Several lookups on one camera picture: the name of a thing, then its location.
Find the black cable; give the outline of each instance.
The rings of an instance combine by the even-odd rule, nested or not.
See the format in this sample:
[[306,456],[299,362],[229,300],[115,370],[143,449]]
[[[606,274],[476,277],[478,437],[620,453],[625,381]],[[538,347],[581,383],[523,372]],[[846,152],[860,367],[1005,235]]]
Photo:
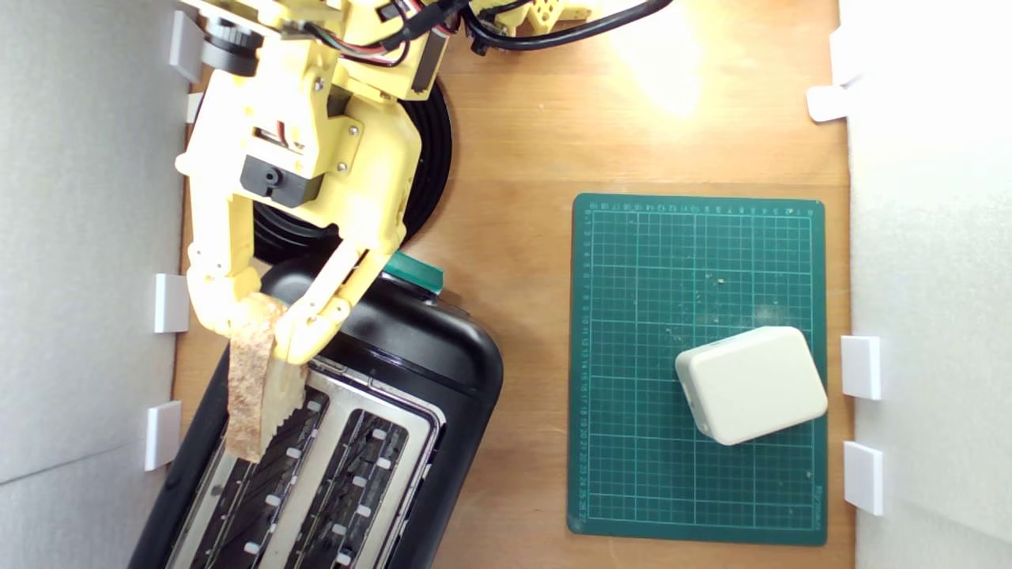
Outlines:
[[531,2],[532,0],[514,0],[509,4],[500,4],[498,6],[492,6],[491,8],[485,8],[481,12],[478,12],[478,19],[482,21],[494,21],[495,17],[503,12],[508,12],[514,10]]
[[599,20],[587,22],[569,29],[529,37],[510,37],[509,35],[503,35],[488,29],[470,7],[461,10],[460,13],[463,16],[463,23],[475,38],[475,44],[471,49],[480,55],[484,55],[488,48],[525,52],[565,46],[566,44],[593,37],[599,33],[610,31],[626,23],[647,17],[665,8],[671,2],[672,0],[647,0],[642,4],[615,12]]
[[[406,26],[408,24],[408,13],[401,6],[400,2],[395,1],[395,2],[393,2],[393,4],[394,4],[394,9],[396,9],[397,13],[401,16],[401,22],[402,22],[401,26],[403,28],[404,26]],[[357,51],[352,50],[351,46],[349,46],[347,44],[344,44],[342,42],[339,42],[327,29],[324,29],[323,27],[321,27],[321,26],[319,26],[319,25],[317,25],[317,24],[315,24],[313,22],[307,22],[304,27],[310,33],[312,33],[313,35],[315,35],[317,39],[323,42],[327,46],[329,46],[329,47],[337,50],[338,52],[340,52],[342,58],[344,58],[344,59],[346,59],[348,61],[353,61],[353,62],[361,63],[361,64],[364,64],[364,65],[371,65],[371,66],[375,66],[375,67],[391,68],[391,67],[397,67],[397,66],[401,65],[402,63],[404,63],[404,60],[407,59],[407,57],[408,57],[408,50],[411,47],[411,42],[404,42],[403,43],[404,44],[404,48],[401,50],[401,55],[398,56],[398,58],[396,60],[376,59],[376,58],[365,56],[365,55],[362,54],[362,52],[357,52]],[[377,47],[378,47],[378,44],[373,44],[372,46],[365,46],[365,47],[361,47],[361,48],[374,49],[374,48],[377,48]]]
[[[401,3],[398,2],[397,0],[394,0],[394,2],[392,2],[392,3],[394,4],[394,9],[397,10],[397,13],[401,15],[401,25],[402,25],[402,27],[408,25],[408,13],[401,6]],[[398,56],[398,58],[396,60],[391,60],[391,61],[370,60],[370,59],[359,58],[357,56],[351,56],[351,55],[347,55],[347,54],[344,54],[342,57],[344,57],[344,59],[346,59],[348,61],[362,63],[362,64],[365,64],[365,65],[371,65],[371,66],[375,66],[375,67],[390,68],[390,67],[397,67],[397,66],[401,65],[402,63],[404,63],[404,60],[408,58],[408,49],[409,48],[411,48],[411,42],[408,42],[408,40],[404,42],[404,49],[401,50],[401,55]]]
[[461,11],[470,0],[436,0],[411,16],[400,30],[384,37],[378,45],[393,51],[402,42],[418,39],[422,34],[443,23],[449,16]]

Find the black round base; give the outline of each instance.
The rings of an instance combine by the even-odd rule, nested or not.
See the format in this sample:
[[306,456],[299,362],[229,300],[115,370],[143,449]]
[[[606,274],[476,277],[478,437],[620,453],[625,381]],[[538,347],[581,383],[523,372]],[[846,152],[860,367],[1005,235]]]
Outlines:
[[[449,109],[438,81],[428,99],[401,104],[422,137],[422,153],[404,213],[407,242],[439,204],[449,176],[453,135]],[[341,242],[337,226],[321,229],[259,202],[253,205],[253,255],[270,264],[304,255],[330,256]]]

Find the white plastic block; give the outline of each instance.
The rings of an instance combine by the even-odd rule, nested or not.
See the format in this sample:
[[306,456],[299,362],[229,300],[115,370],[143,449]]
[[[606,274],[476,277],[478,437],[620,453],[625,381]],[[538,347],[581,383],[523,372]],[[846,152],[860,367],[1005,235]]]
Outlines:
[[182,424],[183,406],[179,401],[170,401],[148,409],[144,470],[153,471],[175,458],[179,451],[179,430]]
[[203,100],[203,93],[190,93],[186,96],[186,124],[196,123],[196,112],[200,109],[200,101]]
[[721,444],[826,412],[826,390],[796,328],[764,326],[684,351],[675,371],[696,426]]
[[199,83],[203,73],[200,51],[203,50],[203,30],[182,10],[176,10],[172,19],[172,43],[169,45],[169,65],[190,83]]
[[809,116],[816,123],[843,118],[850,111],[847,90],[838,85],[809,87],[807,93]]
[[853,440],[843,443],[843,498],[870,514],[882,514],[881,451]]
[[180,274],[155,275],[155,333],[189,330],[189,291]]
[[874,401],[882,398],[878,345],[875,336],[840,338],[844,394]]
[[834,85],[844,87],[861,76],[865,63],[863,40],[860,34],[845,25],[829,34],[829,60]]

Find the white wall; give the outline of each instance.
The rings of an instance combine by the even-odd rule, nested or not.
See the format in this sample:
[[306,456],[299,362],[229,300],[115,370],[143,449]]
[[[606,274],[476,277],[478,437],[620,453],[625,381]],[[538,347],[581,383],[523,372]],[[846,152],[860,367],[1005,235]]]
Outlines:
[[179,265],[172,10],[0,3],[0,568],[123,566],[164,478],[142,439],[175,348],[152,334]]
[[841,0],[850,87],[853,330],[882,338],[884,454],[862,568],[1012,567],[1012,6]]

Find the green cutting mat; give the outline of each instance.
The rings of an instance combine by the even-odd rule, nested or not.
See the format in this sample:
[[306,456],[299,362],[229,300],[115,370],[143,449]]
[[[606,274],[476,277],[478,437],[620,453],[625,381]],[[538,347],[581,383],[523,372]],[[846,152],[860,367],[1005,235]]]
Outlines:
[[723,446],[674,372],[683,350],[786,325],[825,383],[822,204],[585,193],[573,216],[570,529],[825,544],[826,418]]

